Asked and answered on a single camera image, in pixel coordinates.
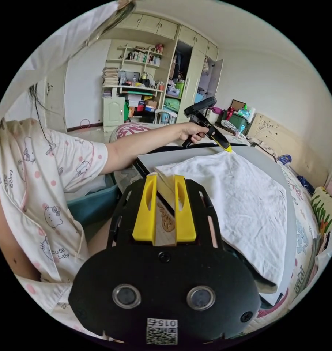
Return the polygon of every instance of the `gray ironing board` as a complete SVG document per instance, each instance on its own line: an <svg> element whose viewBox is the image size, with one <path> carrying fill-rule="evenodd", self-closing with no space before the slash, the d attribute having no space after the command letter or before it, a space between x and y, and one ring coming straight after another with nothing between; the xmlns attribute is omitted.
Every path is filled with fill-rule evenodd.
<svg viewBox="0 0 332 351"><path fill-rule="evenodd" d="M281 294L285 295L291 274L294 270L295 264L295 252L297 242L297 227L295 209L293 205L293 199L291 197L289 185L286 178L280 168L272 159L267 157L261 151L247 146L233 146L232 150L238 155L241 155L249 162L254 164L256 167L261 169L267 175L269 175L276 182L281 184L287 192L287 214L288 214L288 226L287 226L287 245L286 253L284 257L284 271L283 278L280 286L274 294L260 294L270 305L274 306L277 299ZM207 156L214 153L222 152L223 149L220 147L207 147L207 148L194 148L184 149L176 151L158 152L155 154L146 154L138 157L139 161L143 166L151 173L154 172L154 167L168 165L170 163L182 162L195 156Z"/></svg>

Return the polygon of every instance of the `hello kitty print pajamas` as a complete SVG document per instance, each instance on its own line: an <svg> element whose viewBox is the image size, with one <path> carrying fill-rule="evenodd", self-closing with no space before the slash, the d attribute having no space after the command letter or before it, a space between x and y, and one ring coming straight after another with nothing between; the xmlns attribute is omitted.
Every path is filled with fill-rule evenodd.
<svg viewBox="0 0 332 351"><path fill-rule="evenodd" d="M89 255L64 193L99 175L107 149L45 128L44 134L33 119L0 124L1 205L17 242L41 273L41 282L17 278L53 318L102 338L85 330L68 304L72 281Z"/></svg>

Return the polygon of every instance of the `label sticker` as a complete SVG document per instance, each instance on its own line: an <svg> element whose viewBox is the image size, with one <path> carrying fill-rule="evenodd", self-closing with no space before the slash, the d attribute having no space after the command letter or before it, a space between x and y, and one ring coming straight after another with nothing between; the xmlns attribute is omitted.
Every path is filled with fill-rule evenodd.
<svg viewBox="0 0 332 351"><path fill-rule="evenodd" d="M147 319L147 344L149 345L177 345L177 319Z"/></svg>

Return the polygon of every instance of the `wooden headboard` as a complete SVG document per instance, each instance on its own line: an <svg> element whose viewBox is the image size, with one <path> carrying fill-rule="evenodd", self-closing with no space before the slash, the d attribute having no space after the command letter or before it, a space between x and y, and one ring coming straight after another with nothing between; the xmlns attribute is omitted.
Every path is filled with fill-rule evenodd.
<svg viewBox="0 0 332 351"><path fill-rule="evenodd" d="M279 156L290 155L291 167L313 187L325 185L328 171L323 161L306 142L281 124L257 113L247 135L262 140Z"/></svg>

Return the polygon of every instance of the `person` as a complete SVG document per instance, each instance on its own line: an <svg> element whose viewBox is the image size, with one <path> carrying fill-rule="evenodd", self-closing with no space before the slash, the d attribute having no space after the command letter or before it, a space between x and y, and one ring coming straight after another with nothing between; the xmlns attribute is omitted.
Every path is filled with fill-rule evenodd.
<svg viewBox="0 0 332 351"><path fill-rule="evenodd" d="M13 273L53 318L88 335L68 295L82 264L105 249L109 222L87 244L64 194L101 174L127 168L148 153L208 129L167 125L112 143L90 142L42 127L35 119L0 123L0 248Z"/></svg>

